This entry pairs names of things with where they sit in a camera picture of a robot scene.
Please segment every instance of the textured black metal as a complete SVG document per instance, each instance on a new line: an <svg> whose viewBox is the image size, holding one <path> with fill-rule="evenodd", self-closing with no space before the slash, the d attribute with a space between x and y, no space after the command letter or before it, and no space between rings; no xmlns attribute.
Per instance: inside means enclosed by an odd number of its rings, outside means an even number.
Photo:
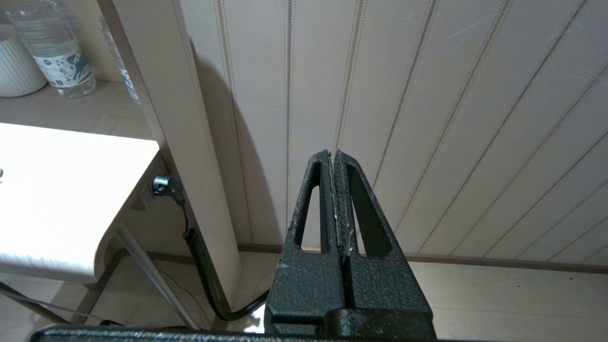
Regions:
<svg viewBox="0 0 608 342"><path fill-rule="evenodd" d="M301 243L316 185L321 253L309 254ZM264 320L267 332L435 339L432 311L378 200L359 163L341 151L333 171L326 150L308 162Z"/></svg>

